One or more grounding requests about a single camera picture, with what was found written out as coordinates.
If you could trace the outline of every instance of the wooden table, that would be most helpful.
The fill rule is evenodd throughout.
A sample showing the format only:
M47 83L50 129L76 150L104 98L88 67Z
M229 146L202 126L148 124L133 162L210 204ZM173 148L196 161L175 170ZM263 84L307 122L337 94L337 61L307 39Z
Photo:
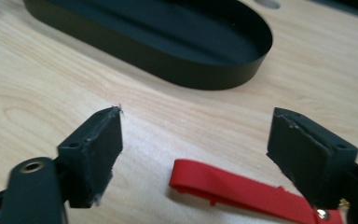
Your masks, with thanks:
M282 223L179 194L173 161L187 158L284 186L266 156L274 107L302 113L358 147L358 18L309 1L261 14L274 44L256 76L226 91L175 86L0 1L0 190L21 161L56 146L95 111L122 105L123 153L100 207L71 223Z

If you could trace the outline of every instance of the red strap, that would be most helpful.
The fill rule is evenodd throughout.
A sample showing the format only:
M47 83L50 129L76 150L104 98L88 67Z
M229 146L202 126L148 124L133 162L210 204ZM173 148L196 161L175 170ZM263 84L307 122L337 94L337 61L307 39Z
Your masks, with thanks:
M338 210L329 210L330 218L322 220L303 197L282 187L265 185L198 161L176 160L170 186L208 199L211 205L225 203L297 223L342 224Z

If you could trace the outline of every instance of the wood grain surface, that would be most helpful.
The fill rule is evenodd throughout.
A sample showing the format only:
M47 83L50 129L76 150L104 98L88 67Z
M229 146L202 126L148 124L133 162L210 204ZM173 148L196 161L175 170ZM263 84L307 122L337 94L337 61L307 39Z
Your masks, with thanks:
M67 209L71 223L283 223L168 187L187 158L284 186L266 156L274 107L297 111L358 147L358 18L308 1L270 9L272 50L238 88L198 91L151 76L0 0L0 190L8 173L56 146L97 110L121 105L123 153L100 207Z

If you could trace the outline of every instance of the black tray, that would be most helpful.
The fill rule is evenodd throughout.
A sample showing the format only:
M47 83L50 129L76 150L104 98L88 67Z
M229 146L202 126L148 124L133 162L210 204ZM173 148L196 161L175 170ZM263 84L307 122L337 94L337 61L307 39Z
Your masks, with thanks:
M237 0L24 0L39 20L145 71L194 89L253 77L272 33Z

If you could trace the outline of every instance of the black oval tray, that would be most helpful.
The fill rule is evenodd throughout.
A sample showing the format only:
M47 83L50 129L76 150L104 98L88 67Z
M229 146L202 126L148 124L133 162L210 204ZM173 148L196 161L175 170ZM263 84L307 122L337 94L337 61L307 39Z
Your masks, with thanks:
M272 33L237 0L25 0L37 19L180 86L223 90L252 78Z

